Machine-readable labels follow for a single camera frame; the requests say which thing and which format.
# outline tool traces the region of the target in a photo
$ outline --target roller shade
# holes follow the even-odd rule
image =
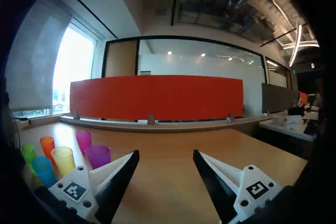
[[[52,107],[58,49],[72,16],[55,0],[37,0],[14,39],[6,66],[12,111]]]

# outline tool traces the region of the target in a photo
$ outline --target wooden table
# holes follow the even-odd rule
[[[49,124],[21,132],[21,144],[32,143],[43,155],[39,139],[55,138],[56,146],[73,149],[76,166],[87,165],[75,131],[88,128],[63,123]],[[254,164],[285,186],[293,184],[306,161],[233,129],[195,133],[125,133],[98,129],[93,144],[111,148],[112,159],[133,150],[140,161],[113,223],[218,223],[219,217],[192,160],[198,149],[239,169]]]

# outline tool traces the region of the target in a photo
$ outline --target pink cup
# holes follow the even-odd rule
[[[111,149],[105,145],[93,145],[85,149],[92,169],[97,169],[111,162]]]
[[[83,155],[85,155],[85,149],[92,145],[91,132],[82,130],[77,131],[75,135],[79,148],[81,149]]]

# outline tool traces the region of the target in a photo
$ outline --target red object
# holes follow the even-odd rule
[[[302,104],[304,106],[306,106],[307,103],[308,103],[308,94],[305,94],[305,93],[302,93],[302,92],[299,92],[299,93],[300,93],[300,98],[302,100]]]
[[[79,116],[198,120],[243,116],[243,81],[207,76],[145,75],[72,82],[70,110]]]
[[[43,149],[43,152],[45,153],[45,156],[50,159],[52,163],[55,163],[55,160],[53,156],[51,155],[51,151],[55,149],[55,141],[53,137],[42,137],[39,140],[41,147]]]

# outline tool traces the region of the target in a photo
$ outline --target translucent plastic cup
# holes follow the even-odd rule
[[[57,182],[50,159],[46,157],[36,157],[32,160],[31,166],[46,187],[50,188]]]
[[[104,145],[93,145],[85,149],[92,169],[97,169],[111,162],[111,149]]]
[[[55,148],[55,141],[53,137],[42,137],[39,140],[45,156],[51,160],[52,163],[55,163],[51,151]]]
[[[36,157],[35,147],[31,144],[25,144],[24,146],[21,147],[21,152],[22,152],[22,155],[24,156],[24,160],[26,160],[31,171],[36,175],[32,167],[32,161]]]
[[[83,155],[85,155],[85,149],[92,145],[91,132],[90,131],[77,131],[76,139]]]
[[[75,168],[74,155],[71,148],[57,147],[51,151],[51,154],[63,176]]]

